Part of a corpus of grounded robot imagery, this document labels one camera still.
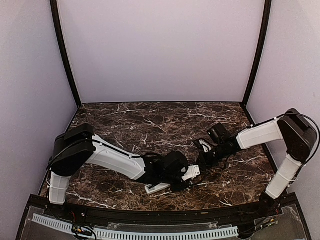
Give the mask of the white remote control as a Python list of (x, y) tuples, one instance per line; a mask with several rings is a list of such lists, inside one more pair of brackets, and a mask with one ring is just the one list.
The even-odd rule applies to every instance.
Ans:
[(157, 185), (147, 184), (144, 188), (148, 195), (155, 194), (157, 192), (160, 192), (166, 188), (169, 188), (171, 185), (167, 183), (160, 183)]

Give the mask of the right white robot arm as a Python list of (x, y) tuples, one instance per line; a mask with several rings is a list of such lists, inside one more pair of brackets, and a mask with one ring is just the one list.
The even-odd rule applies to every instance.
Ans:
[(265, 198), (255, 205), (255, 213), (260, 217), (266, 217), (274, 210), (274, 201), (297, 179), (320, 147), (320, 127), (311, 117), (301, 114), (295, 108), (237, 133), (231, 133), (223, 124), (217, 123), (207, 134), (214, 144), (203, 138), (194, 142), (207, 167), (255, 146), (269, 147), (282, 143), (284, 159), (262, 194)]

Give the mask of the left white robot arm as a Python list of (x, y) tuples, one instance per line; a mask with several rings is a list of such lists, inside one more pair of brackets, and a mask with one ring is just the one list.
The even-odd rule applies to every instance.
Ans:
[(54, 142), (53, 156), (47, 170), (51, 172), (48, 200), (51, 210), (60, 218), (71, 213), (65, 203), (70, 178), (84, 165), (97, 165), (145, 185), (147, 194), (170, 187), (180, 191), (190, 180), (200, 175), (198, 165), (190, 165), (184, 154), (172, 151), (166, 156), (158, 153), (133, 154), (120, 149), (94, 134), (84, 123), (59, 135)]

